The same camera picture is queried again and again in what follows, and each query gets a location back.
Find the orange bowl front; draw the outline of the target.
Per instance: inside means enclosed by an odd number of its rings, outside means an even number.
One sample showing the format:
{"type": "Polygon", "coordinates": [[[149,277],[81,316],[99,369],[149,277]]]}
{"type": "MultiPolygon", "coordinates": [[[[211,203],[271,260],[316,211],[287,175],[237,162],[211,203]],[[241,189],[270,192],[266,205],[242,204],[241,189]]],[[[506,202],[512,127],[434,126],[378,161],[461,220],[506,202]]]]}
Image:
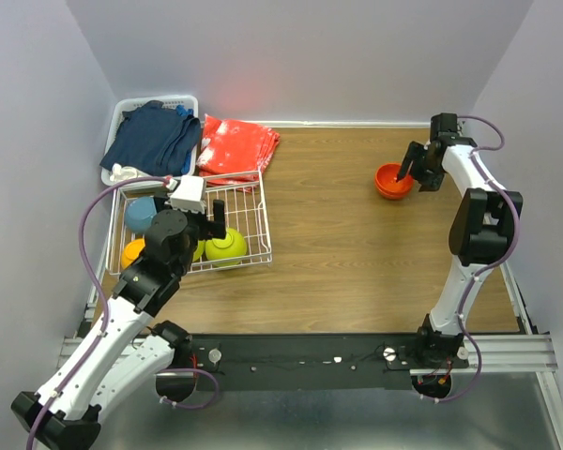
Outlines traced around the orange bowl front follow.
{"type": "Polygon", "coordinates": [[[377,186],[376,189],[382,198],[389,201],[400,201],[402,199],[405,199],[411,191],[411,188],[394,191],[379,186],[377,186]]]}

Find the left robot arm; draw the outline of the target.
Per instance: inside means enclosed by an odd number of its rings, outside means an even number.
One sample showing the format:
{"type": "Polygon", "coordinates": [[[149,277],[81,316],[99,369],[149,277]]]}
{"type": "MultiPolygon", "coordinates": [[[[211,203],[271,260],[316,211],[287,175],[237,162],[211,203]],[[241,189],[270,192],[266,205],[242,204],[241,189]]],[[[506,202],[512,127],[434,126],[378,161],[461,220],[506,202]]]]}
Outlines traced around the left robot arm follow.
{"type": "Polygon", "coordinates": [[[82,343],[37,391],[13,400],[27,448],[88,449],[110,408],[145,379],[164,369],[201,374],[190,334],[169,321],[154,325],[133,354],[121,354],[179,290],[198,243],[225,237],[224,201],[214,201],[212,209],[212,217],[171,207],[156,214],[144,248],[121,272],[112,296],[101,300],[102,314],[82,343]]]}

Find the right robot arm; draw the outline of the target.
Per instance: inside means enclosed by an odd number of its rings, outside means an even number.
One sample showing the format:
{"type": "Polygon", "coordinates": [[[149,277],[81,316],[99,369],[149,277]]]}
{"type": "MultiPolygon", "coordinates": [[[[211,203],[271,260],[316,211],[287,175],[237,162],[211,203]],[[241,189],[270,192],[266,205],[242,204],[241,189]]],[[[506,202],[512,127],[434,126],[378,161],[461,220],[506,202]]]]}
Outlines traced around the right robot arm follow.
{"type": "Polygon", "coordinates": [[[396,176],[411,176],[423,191],[439,190],[450,176],[462,197],[449,230],[449,276],[410,351],[417,364],[427,368],[458,355],[483,283],[510,257],[520,233],[522,194],[506,189],[490,174],[479,156],[484,146],[460,132],[461,119],[451,112],[433,116],[429,141],[409,144],[396,176]]]}

